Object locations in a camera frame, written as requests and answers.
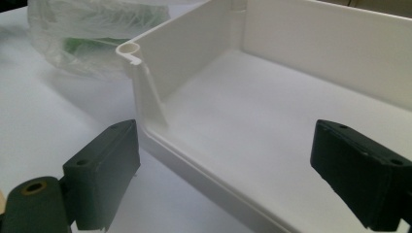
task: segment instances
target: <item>clear plastic bag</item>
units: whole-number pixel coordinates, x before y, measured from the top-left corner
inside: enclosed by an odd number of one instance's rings
[[[57,68],[121,79],[116,46],[169,19],[167,5],[193,2],[198,0],[29,0],[29,35]]]

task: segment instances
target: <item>dark green clamp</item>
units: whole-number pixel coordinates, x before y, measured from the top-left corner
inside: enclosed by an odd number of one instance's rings
[[[396,231],[402,218],[412,223],[408,159],[346,125],[318,120],[311,164],[364,227]]]
[[[107,128],[63,165],[64,177],[33,179],[9,194],[0,233],[109,228],[140,166],[135,120]]]

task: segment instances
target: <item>white plastic part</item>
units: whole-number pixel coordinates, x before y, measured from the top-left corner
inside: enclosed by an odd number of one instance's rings
[[[141,147],[256,232],[366,232],[310,166],[315,122],[412,158],[412,21],[238,3],[209,1],[118,47]]]

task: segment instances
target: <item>white surface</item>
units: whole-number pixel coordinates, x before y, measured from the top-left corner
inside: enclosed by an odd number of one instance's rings
[[[247,14],[247,52],[412,110],[412,18],[302,0]]]
[[[62,164],[109,125],[135,118],[131,80],[102,82],[53,68],[31,48],[25,9],[0,14],[0,189]],[[141,151],[142,166],[109,232],[251,233]]]

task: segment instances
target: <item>screw hole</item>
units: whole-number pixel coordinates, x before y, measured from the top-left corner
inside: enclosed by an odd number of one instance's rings
[[[46,182],[30,183],[21,191],[21,194],[25,196],[33,195],[43,190],[46,186]]]
[[[79,165],[79,166],[84,166],[84,165],[88,164],[88,160],[87,159],[82,159],[82,160],[79,160],[76,164]]]
[[[399,161],[399,160],[397,160],[397,159],[391,159],[391,162],[392,162],[394,165],[403,165],[402,161]]]

